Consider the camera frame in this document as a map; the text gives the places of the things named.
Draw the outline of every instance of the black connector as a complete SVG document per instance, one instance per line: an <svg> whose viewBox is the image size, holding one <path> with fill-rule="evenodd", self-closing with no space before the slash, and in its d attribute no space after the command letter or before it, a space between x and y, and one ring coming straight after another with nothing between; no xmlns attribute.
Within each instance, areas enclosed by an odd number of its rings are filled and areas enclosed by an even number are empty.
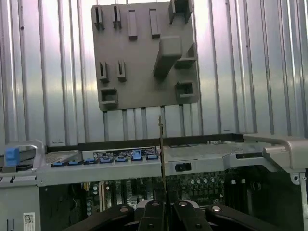
<svg viewBox="0 0 308 231"><path fill-rule="evenodd" d="M191 170L192 170L192 164L190 162L175 165L176 172L186 172Z"/></svg>

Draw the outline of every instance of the blue connector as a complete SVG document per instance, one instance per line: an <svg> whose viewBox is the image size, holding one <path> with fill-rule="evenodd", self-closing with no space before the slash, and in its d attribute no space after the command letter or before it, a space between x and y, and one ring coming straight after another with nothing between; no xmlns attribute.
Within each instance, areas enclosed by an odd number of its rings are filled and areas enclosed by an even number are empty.
<svg viewBox="0 0 308 231"><path fill-rule="evenodd" d="M92 165L92 164L96 164L96 163L97 162L94 158L87 158L87 159L85 159L85 162L84 162L85 165Z"/></svg>
<svg viewBox="0 0 308 231"><path fill-rule="evenodd" d="M4 154L5 166L16 166L20 163L19 148L7 148Z"/></svg>
<svg viewBox="0 0 308 231"><path fill-rule="evenodd" d="M158 156L157 155L148 155L146 157L147 160L158 160Z"/></svg>
<svg viewBox="0 0 308 231"><path fill-rule="evenodd" d="M105 164L105 163L111 163L113 162L113 158L101 158L100 163Z"/></svg>
<svg viewBox="0 0 308 231"><path fill-rule="evenodd" d="M131 152L131 161L139 161L142 160L141 150L133 150Z"/></svg>
<svg viewBox="0 0 308 231"><path fill-rule="evenodd" d="M127 158L126 157L117 157L115 160L116 160L116 162L126 162Z"/></svg>
<svg viewBox="0 0 308 231"><path fill-rule="evenodd" d="M81 161L69 161L68 162L68 165L81 165L83 163L83 160Z"/></svg>
<svg viewBox="0 0 308 231"><path fill-rule="evenodd" d="M67 162L57 161L57 162L53 162L51 164L51 167L61 167L61 166L65 166L66 164L67 164Z"/></svg>

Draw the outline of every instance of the corrugated metal wall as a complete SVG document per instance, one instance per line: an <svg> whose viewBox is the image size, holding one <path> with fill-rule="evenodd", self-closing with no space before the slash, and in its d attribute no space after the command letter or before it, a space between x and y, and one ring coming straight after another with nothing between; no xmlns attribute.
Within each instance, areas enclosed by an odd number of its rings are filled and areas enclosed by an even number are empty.
<svg viewBox="0 0 308 231"><path fill-rule="evenodd" d="M158 115L168 137L307 136L307 0L194 1L200 102L103 113L90 9L115 0L1 0L0 147L155 138Z"/></svg>

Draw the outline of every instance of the white sticker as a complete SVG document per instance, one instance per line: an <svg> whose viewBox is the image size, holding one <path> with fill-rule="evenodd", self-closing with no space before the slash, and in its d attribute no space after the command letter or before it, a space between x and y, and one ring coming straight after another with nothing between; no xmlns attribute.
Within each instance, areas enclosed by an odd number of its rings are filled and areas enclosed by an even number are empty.
<svg viewBox="0 0 308 231"><path fill-rule="evenodd" d="M24 213L24 231L35 231L34 213Z"/></svg>

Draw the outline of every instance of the gray plastic bracket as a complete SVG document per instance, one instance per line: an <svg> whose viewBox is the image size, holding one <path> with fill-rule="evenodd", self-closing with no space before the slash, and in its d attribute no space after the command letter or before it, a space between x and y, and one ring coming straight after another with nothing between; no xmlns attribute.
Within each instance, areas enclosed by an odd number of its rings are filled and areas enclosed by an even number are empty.
<svg viewBox="0 0 308 231"><path fill-rule="evenodd" d="M179 13L184 14L185 23L188 23L193 12L192 6L191 0L171 0L168 8L170 24L173 23L174 17Z"/></svg>
<svg viewBox="0 0 308 231"><path fill-rule="evenodd" d="M118 105L117 90L115 88L102 88L102 101L101 104L107 108L114 108Z"/></svg>
<svg viewBox="0 0 308 231"><path fill-rule="evenodd" d="M188 49L186 56L177 60L174 65L174 68L177 70L189 69L196 62L196 44L193 43Z"/></svg>
<svg viewBox="0 0 308 231"><path fill-rule="evenodd" d="M128 37L129 40L137 40L137 21L134 9L129 9L127 14Z"/></svg>
<svg viewBox="0 0 308 231"><path fill-rule="evenodd" d="M159 38L160 37L160 28L159 28L159 22L157 19L157 11L156 9L150 8L150 23L151 23L151 33L152 38Z"/></svg>
<svg viewBox="0 0 308 231"><path fill-rule="evenodd" d="M186 103L191 97L195 96L193 92L193 84L191 81L178 82L175 85L177 100L179 103Z"/></svg>
<svg viewBox="0 0 308 231"><path fill-rule="evenodd" d="M119 60L117 62L116 74L117 74L117 79L120 82L125 82L127 80L126 74L125 74L125 62L124 62L124 60Z"/></svg>
<svg viewBox="0 0 308 231"><path fill-rule="evenodd" d="M95 13L92 13L92 21L94 22L96 29L97 30L104 30L104 19L103 19L103 11L102 8L100 6L95 6L92 8L93 11L95 11Z"/></svg>
<svg viewBox="0 0 308 231"><path fill-rule="evenodd" d="M159 40L154 76L165 78L174 63L182 56L182 44L179 36L165 36Z"/></svg>
<svg viewBox="0 0 308 231"><path fill-rule="evenodd" d="M100 77L99 79L102 81L102 83L108 83L109 82L109 76L108 76L108 64L106 62L102 62L99 65L100 67Z"/></svg>
<svg viewBox="0 0 308 231"><path fill-rule="evenodd" d="M114 29L121 29L122 28L122 23L121 23L121 13L120 13L120 8L118 5L113 5L114 7L114 12L112 13L112 22L114 24Z"/></svg>
<svg viewBox="0 0 308 231"><path fill-rule="evenodd" d="M245 134L244 140L276 144L263 149L265 158L277 163L288 173L305 172L308 168L308 140L291 136Z"/></svg>

